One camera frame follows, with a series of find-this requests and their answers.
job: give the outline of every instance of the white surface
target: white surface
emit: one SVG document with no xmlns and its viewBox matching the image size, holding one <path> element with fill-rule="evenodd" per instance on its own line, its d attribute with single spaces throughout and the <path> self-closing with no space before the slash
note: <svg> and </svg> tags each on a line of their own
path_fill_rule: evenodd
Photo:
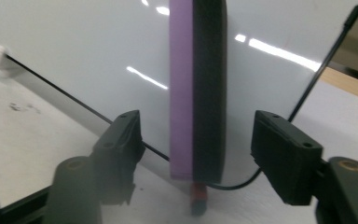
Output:
<svg viewBox="0 0 358 224">
<path fill-rule="evenodd" d="M 225 183 L 255 168 L 249 157 L 255 110 L 290 115 L 357 3 L 227 0 Z M 150 82 L 169 83 L 165 7 L 168 0 L 4 0 L 0 45 L 110 119 L 140 109 L 145 141 L 168 153 L 169 90 Z"/>
<path fill-rule="evenodd" d="M 11 103 L 21 108 L 32 104 L 33 108 L 13 111 Z M 319 82 L 295 124 L 324 145 L 325 159 L 346 156 L 358 160 L 357 96 Z M 0 73 L 1 205 L 48 185 L 60 161 L 87 155 L 96 139 L 95 134 Z M 135 173 L 137 188 L 131 205 L 104 207 L 104 223 L 316 223 L 314 206 L 284 205 L 264 175 L 245 189 L 210 190 L 207 213 L 193 218 L 189 215 L 188 185 L 170 180 L 168 169 L 166 161 L 146 151 Z"/>
</svg>

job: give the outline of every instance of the purple side of block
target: purple side of block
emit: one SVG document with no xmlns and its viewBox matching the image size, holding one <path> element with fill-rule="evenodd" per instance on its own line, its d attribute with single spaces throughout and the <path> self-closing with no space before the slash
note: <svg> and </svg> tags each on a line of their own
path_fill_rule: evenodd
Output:
<svg viewBox="0 0 358 224">
<path fill-rule="evenodd" d="M 193 177 L 193 0 L 170 1 L 171 177 Z"/>
</svg>

